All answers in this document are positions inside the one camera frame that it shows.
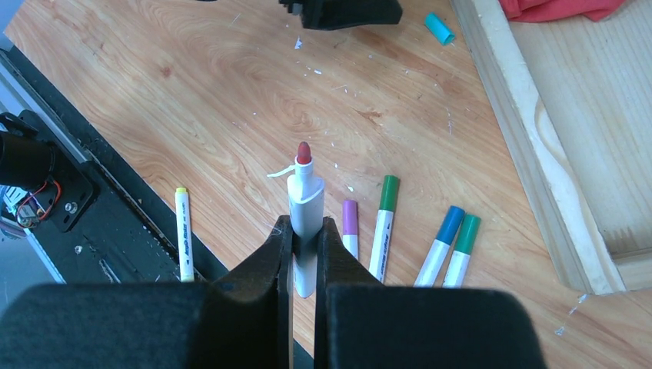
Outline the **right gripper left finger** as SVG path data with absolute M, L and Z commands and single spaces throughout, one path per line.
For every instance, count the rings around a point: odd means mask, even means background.
M 290 368 L 288 216 L 218 280 L 41 284 L 1 318 L 3 368 Z

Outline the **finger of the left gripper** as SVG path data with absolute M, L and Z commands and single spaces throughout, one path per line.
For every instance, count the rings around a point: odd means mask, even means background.
M 397 25 L 403 9 L 396 0 L 280 0 L 299 15 L 303 28 L 338 30 L 364 25 Z

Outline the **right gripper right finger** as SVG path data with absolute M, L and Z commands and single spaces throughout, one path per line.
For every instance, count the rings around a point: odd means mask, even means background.
M 503 291 L 386 286 L 341 241 L 317 241 L 317 368 L 543 368 L 524 306 Z

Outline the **white pen teal end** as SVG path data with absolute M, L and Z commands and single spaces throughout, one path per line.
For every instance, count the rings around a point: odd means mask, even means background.
M 344 247 L 356 259 L 359 259 L 358 251 L 358 203 L 353 200 L 345 200 L 342 204 L 342 242 Z

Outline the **white pen blue cap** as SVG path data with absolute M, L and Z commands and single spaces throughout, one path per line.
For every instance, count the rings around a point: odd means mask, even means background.
M 464 216 L 464 209 L 453 205 L 448 208 L 414 282 L 415 287 L 431 288 L 434 286 Z

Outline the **white pen yellow cap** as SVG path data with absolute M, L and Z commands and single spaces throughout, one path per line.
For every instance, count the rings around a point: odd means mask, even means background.
M 175 209 L 180 281 L 193 282 L 195 269 L 191 239 L 190 201 L 186 188 L 176 188 Z

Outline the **white pen green cap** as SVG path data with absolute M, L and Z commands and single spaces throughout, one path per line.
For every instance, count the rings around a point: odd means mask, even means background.
M 381 189 L 381 199 L 374 230 L 371 259 L 368 270 L 380 282 L 384 281 L 388 262 L 394 213 L 398 200 L 400 179 L 386 175 Z

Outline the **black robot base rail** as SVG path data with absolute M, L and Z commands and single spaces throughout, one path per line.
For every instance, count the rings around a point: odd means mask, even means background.
M 38 114 L 90 177 L 95 193 L 71 230 L 32 234 L 56 281 L 178 282 L 175 214 L 71 102 L 17 48 L 1 53 L 2 110 Z

